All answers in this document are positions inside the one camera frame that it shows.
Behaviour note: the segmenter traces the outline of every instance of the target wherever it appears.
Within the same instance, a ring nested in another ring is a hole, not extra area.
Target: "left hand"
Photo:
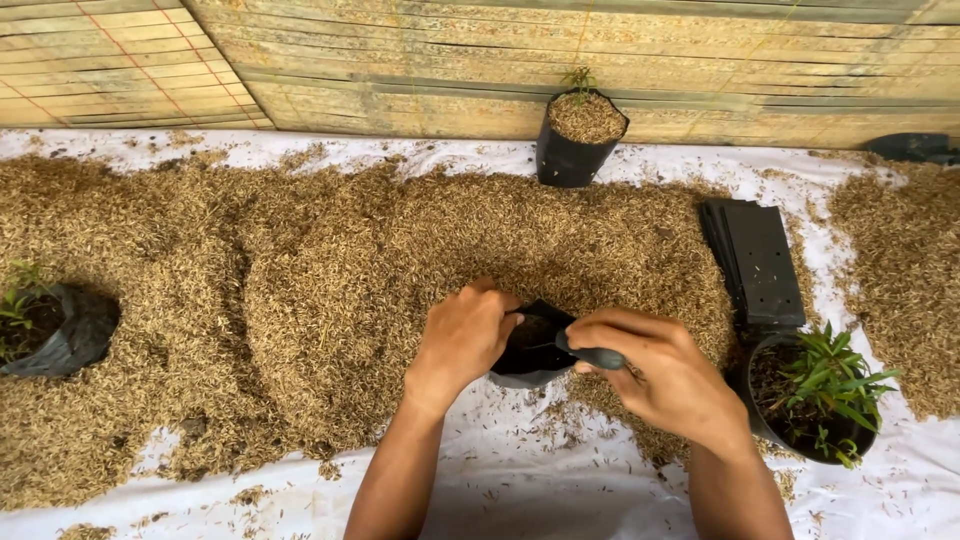
[[[427,311],[420,351],[407,368],[404,400],[438,418],[468,384],[490,371],[523,322],[520,299],[480,278]]]

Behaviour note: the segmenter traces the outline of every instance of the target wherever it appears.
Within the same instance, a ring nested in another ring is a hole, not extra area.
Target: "black plastic object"
[[[577,91],[579,91],[577,88],[572,88],[566,92],[554,94],[543,113],[543,125],[540,126],[540,136],[537,137],[537,179],[541,184],[554,187],[586,187],[593,182],[597,171],[630,127],[630,118],[624,114],[623,117],[627,122],[623,127],[623,133],[615,140],[601,144],[574,142],[558,134],[550,126],[550,104],[564,94]],[[589,93],[607,98],[595,88],[591,88]]]
[[[783,446],[786,449],[789,449],[797,454],[806,457],[807,459],[812,459],[820,463],[828,463],[830,465],[842,465],[843,463],[834,456],[827,457],[824,455],[822,450],[814,448],[814,442],[816,437],[814,436],[804,436],[797,439],[794,444],[787,443],[784,436],[781,436],[778,430],[775,427],[770,426],[763,419],[763,416],[760,414],[759,407],[754,400],[754,392],[750,384],[751,371],[754,367],[754,361],[757,356],[763,352],[765,349],[774,347],[776,345],[783,344],[799,344],[801,342],[800,338],[797,337],[795,333],[775,333],[767,336],[765,339],[757,343],[751,350],[750,360],[746,362],[741,362],[739,365],[734,366],[727,374],[727,385],[736,392],[736,395],[740,398],[740,401],[747,407],[747,413],[750,416],[750,431],[759,437],[763,437],[768,441],[777,443]],[[854,369],[853,373],[857,377],[862,377],[862,374]],[[866,412],[861,411],[862,414],[873,422],[874,426],[877,426],[879,422],[877,418]],[[848,418],[842,415],[834,415],[833,418],[827,420],[823,427],[827,430],[827,442],[833,445],[839,444],[842,439],[850,439],[853,441],[853,444],[856,445],[856,451],[860,455],[864,455],[870,450],[870,447],[873,446],[874,440],[876,439],[876,433],[857,424],[853,419]]]
[[[947,134],[903,133],[879,136],[864,149],[885,160],[960,164],[960,148],[950,148]]]
[[[557,348],[568,354],[574,355],[581,360],[585,360],[601,369],[620,369],[627,363],[627,358],[612,349],[596,347],[593,349],[570,349],[570,344],[566,340],[566,331],[557,332]]]
[[[57,298],[64,321],[32,355],[0,367],[0,373],[20,377],[63,377],[102,360],[120,321],[120,308],[110,298],[57,284],[49,295]]]
[[[804,303],[780,210],[710,198],[699,212],[704,238],[724,273],[741,339],[756,342],[803,326]]]
[[[573,316],[543,300],[535,300],[515,312],[523,313],[526,320],[514,332],[532,330],[534,335],[524,346],[507,342],[503,355],[490,370],[493,382],[507,388],[536,388],[573,367],[577,358],[556,345],[557,332],[576,320]]]

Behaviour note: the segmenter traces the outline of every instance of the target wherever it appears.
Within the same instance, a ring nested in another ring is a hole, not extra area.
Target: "black pot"
[[[503,355],[489,372],[490,380],[506,388],[537,388],[573,367],[577,358],[556,345],[557,332],[576,320],[573,316],[543,300],[535,300],[517,309],[516,313],[523,313],[526,320],[514,331],[533,325],[534,317],[539,317],[539,323],[527,346],[518,347],[507,342]]]
[[[120,321],[120,308],[112,299],[63,284],[25,295],[56,298],[63,324],[32,355],[0,367],[0,373],[63,377],[107,355],[110,337]]]
[[[578,91],[580,90],[572,88],[554,94],[543,112],[543,125],[540,126],[540,136],[537,137],[537,180],[541,184],[554,187],[586,187],[593,182],[597,171],[630,127],[630,118],[624,114],[627,123],[623,127],[623,133],[616,140],[603,144],[573,142],[555,132],[550,127],[550,104],[564,94]],[[607,97],[594,88],[591,88],[589,93]]]
[[[749,361],[741,362],[728,373],[727,384],[736,392],[740,401],[747,406],[747,412],[750,415],[750,431],[754,435],[777,443],[812,461],[830,465],[842,465],[843,462],[836,457],[827,457],[824,455],[823,450],[814,448],[815,439],[813,437],[799,437],[794,443],[787,442],[790,440],[790,437],[786,434],[780,434],[776,427],[770,426],[763,419],[763,416],[760,415],[760,409],[754,400],[750,376],[757,355],[764,349],[769,349],[775,345],[797,343],[801,343],[801,339],[797,337],[795,333],[775,333],[766,337],[753,347]],[[858,377],[862,377],[859,371],[853,371]],[[873,421],[874,426],[878,425],[878,419],[874,415],[865,411],[861,412],[865,418]],[[827,442],[836,445],[842,439],[850,439],[853,441],[853,444],[856,445],[856,452],[861,456],[870,450],[870,447],[873,446],[874,440],[876,439],[875,432],[867,430],[857,424],[853,419],[840,414],[833,415],[833,418],[826,421],[823,427],[828,431]]]

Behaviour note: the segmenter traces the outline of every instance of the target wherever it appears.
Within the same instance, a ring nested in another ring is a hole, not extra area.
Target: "white plastic sheet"
[[[446,164],[462,171],[533,174],[528,142],[400,140],[255,132],[188,132],[204,141],[168,147],[160,131],[4,131],[0,159],[29,152],[112,160],[114,168],[149,167],[187,157],[190,150],[224,149],[225,164],[261,167],[285,152],[320,141],[327,154],[306,167],[359,168],[400,153],[409,176]],[[130,147],[125,141],[135,139]],[[151,153],[149,144],[156,144]],[[776,169],[786,175],[758,174]],[[621,145],[597,175],[598,182],[687,182],[698,176],[727,187],[734,197],[778,205],[803,221],[806,264],[815,274],[816,310],[834,325],[850,323],[832,271],[851,263],[849,241],[833,245],[826,217],[828,191],[860,170],[856,163],[811,157],[804,150]],[[808,214],[807,201],[817,216]],[[878,369],[862,331],[852,345]],[[539,398],[474,382],[450,410],[444,429],[437,485],[424,537],[442,538],[695,538],[686,475],[664,468],[666,480],[644,463],[630,432],[573,406],[566,425],[543,414],[564,391],[553,383]],[[882,434],[854,472],[795,459],[770,459],[773,469],[796,472],[796,501],[787,507],[798,538],[874,540],[960,538],[960,419],[917,422],[898,393],[883,398]],[[538,427],[538,434],[525,431]],[[544,431],[555,431],[548,437]],[[583,444],[566,448],[564,431]],[[177,437],[157,430],[138,469],[155,469]],[[115,527],[115,538],[340,538],[372,449],[340,454],[343,477],[325,480],[318,463],[291,454],[244,475],[222,474],[196,483],[156,477],[133,479],[102,497],[71,508],[0,513],[0,537],[53,539],[77,523]],[[229,500],[262,485],[272,490],[254,506]],[[144,517],[167,515],[155,522]]]

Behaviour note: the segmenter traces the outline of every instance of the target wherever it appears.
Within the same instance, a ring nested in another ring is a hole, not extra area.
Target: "hand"
[[[604,347],[640,371],[609,371],[577,362],[580,373],[603,374],[623,405],[647,423],[698,443],[721,458],[753,447],[747,408],[684,328],[669,317],[606,308],[566,329],[570,347]]]
[[[507,311],[520,304],[490,278],[480,278],[431,307],[420,351],[404,378],[404,399],[443,418],[460,392],[503,354],[510,332],[523,322],[523,315]]]

